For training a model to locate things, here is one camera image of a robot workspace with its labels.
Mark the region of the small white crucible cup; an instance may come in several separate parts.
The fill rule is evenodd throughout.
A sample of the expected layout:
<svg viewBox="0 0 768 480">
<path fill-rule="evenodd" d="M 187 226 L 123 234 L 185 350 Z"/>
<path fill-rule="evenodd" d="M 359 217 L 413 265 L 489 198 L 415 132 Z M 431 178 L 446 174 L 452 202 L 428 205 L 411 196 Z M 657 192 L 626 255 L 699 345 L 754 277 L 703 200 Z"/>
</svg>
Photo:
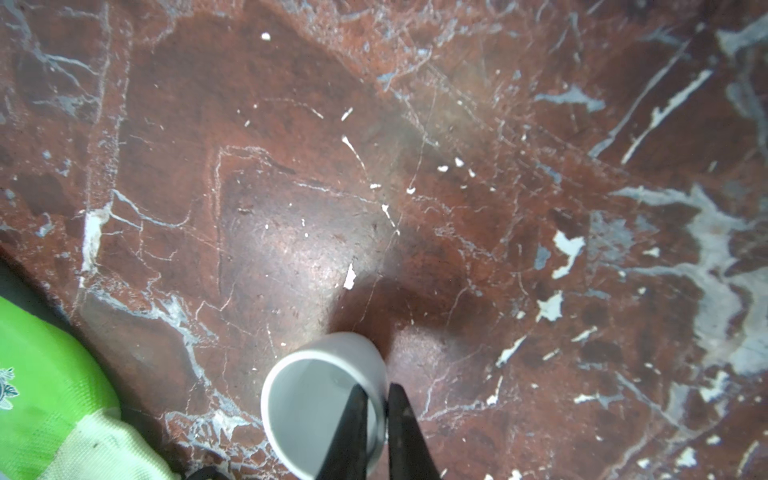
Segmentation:
<svg viewBox="0 0 768 480">
<path fill-rule="evenodd" d="M 261 392 L 261 418 L 282 464 L 299 479 L 320 472 L 354 386 L 368 396 L 366 473 L 371 474 L 385 444 L 385 403 L 389 382 L 376 346 L 352 332 L 314 340 L 282 358 Z"/>
</svg>

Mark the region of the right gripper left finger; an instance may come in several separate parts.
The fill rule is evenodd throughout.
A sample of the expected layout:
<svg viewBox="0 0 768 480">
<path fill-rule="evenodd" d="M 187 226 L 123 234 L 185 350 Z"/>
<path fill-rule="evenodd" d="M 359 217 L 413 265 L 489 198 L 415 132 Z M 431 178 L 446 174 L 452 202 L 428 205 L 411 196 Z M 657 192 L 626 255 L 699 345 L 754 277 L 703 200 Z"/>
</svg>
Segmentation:
<svg viewBox="0 0 768 480">
<path fill-rule="evenodd" d="M 367 476 L 368 396 L 360 385 L 349 394 L 317 480 L 363 480 Z"/>
</svg>

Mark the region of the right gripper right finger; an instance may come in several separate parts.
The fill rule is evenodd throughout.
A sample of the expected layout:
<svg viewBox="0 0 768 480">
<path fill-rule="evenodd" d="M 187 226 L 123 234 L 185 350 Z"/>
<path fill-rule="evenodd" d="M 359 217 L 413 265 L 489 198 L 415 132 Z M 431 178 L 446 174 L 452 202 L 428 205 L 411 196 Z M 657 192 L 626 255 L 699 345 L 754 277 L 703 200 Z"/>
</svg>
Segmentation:
<svg viewBox="0 0 768 480">
<path fill-rule="evenodd" d="M 389 478 L 440 480 L 418 420 L 402 385 L 391 383 L 387 404 Z"/>
</svg>

